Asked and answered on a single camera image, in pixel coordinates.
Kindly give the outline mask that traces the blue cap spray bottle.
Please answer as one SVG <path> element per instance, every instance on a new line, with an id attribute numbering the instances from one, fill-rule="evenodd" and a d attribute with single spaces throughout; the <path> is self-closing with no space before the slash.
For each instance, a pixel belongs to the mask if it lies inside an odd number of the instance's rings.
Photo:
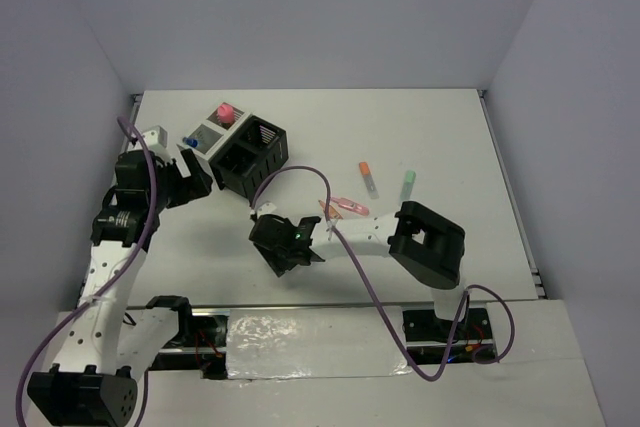
<path id="1" fill-rule="evenodd" d="M 192 137 L 184 137 L 182 142 L 191 148 L 197 148 L 199 144 L 198 140 Z"/>

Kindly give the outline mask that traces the green highlighter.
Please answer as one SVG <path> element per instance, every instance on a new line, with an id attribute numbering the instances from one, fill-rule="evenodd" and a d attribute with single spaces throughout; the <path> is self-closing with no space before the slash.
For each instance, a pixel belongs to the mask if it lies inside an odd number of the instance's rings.
<path id="1" fill-rule="evenodd" d="M 404 202 L 411 200 L 415 181 L 416 172 L 413 170 L 407 170 L 402 181 L 401 191 L 399 194 L 399 204 L 403 204 Z"/>

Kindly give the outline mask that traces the orange cap highlighter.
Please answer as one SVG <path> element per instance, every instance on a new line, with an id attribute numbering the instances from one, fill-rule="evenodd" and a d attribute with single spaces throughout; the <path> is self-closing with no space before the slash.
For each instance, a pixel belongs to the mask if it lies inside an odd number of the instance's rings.
<path id="1" fill-rule="evenodd" d="M 373 179 L 372 172 L 367 162 L 360 162 L 358 164 L 360 174 L 363 178 L 367 193 L 371 199 L 378 199 L 379 193 Z"/>

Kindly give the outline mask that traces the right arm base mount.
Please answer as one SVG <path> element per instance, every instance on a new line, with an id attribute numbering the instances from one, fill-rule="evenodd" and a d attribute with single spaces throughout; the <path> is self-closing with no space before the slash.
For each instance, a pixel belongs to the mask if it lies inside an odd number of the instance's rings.
<path id="1" fill-rule="evenodd" d="M 417 365 L 441 363 L 452 323 L 436 317 L 426 306 L 402 307 L 402 329 L 408 353 Z M 494 362 L 498 349 L 486 307 L 470 308 L 457 324 L 449 364 Z"/>

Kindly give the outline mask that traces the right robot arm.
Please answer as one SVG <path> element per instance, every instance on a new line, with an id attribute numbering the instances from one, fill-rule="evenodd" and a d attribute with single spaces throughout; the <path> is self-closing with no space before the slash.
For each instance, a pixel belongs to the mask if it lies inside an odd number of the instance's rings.
<path id="1" fill-rule="evenodd" d="M 278 276 L 353 253 L 391 258 L 433 298 L 436 330 L 457 338 L 469 324 L 463 299 L 464 229 L 415 201 L 395 213 L 360 219 L 304 217 L 298 224 L 265 207 L 251 212 L 249 240 Z"/>

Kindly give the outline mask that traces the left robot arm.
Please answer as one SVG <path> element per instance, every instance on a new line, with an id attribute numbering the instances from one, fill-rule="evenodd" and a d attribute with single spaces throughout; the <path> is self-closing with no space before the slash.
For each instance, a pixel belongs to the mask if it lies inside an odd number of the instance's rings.
<path id="1" fill-rule="evenodd" d="M 53 426 L 126 426 L 142 410 L 139 383 L 168 343 L 196 332 L 185 297 L 157 295 L 133 328 L 123 322 L 135 279 L 165 209 L 211 192 L 212 178 L 190 149 L 189 174 L 163 150 L 119 155 L 115 182 L 94 218 L 88 272 L 76 314 L 61 322 L 66 339 L 48 370 L 31 373 L 26 392 Z"/>

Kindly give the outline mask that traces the pink cap glue bottle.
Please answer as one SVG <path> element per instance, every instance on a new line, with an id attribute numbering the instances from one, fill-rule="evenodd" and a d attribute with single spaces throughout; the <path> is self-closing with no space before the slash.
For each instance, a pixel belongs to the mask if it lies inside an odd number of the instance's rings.
<path id="1" fill-rule="evenodd" d="M 221 103 L 216 109 L 218 123 L 224 129 L 229 129 L 236 120 L 235 109 L 231 104 Z"/>

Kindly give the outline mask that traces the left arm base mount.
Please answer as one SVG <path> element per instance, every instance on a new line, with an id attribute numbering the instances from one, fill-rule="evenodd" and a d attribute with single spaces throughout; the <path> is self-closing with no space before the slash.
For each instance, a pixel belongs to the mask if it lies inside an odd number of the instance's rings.
<path id="1" fill-rule="evenodd" d="M 168 342 L 156 355 L 151 371 L 199 371 L 209 380 L 225 380 L 226 315 L 194 315 L 192 336 Z"/>

